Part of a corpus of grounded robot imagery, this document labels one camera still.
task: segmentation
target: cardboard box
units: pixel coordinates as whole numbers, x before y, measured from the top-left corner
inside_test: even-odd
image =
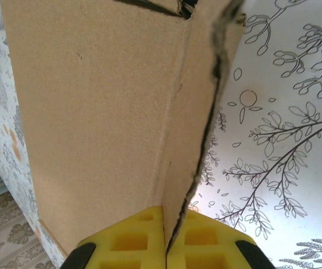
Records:
[[[241,3],[199,0],[185,20],[114,0],[1,0],[39,217],[66,253],[154,205],[166,242],[177,235]]]

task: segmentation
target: cardboard corner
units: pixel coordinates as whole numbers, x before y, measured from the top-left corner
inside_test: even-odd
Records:
[[[243,0],[200,1],[194,12],[165,146],[162,201],[167,253],[201,180],[229,66],[245,29],[235,20],[241,4]],[[210,24],[213,7],[218,14]]]

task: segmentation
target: brown cardboard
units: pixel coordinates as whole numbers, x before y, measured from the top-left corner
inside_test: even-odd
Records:
[[[153,205],[170,241],[227,78],[210,13],[228,2],[199,0],[184,20],[112,0],[1,1],[39,217],[67,253]]]

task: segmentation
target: black rubber corner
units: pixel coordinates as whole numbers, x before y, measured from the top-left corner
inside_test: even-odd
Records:
[[[86,243],[74,249],[60,269],[85,269],[96,249],[95,243]]]
[[[237,241],[236,246],[246,258],[252,269],[275,269],[273,264],[258,246],[244,240]]]

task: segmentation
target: yellow foam block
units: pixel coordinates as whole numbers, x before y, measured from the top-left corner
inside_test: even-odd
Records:
[[[143,210],[77,246],[90,242],[96,250],[86,269],[165,269],[162,207]]]
[[[227,225],[188,210],[168,253],[167,269],[251,269],[235,242],[253,239]]]

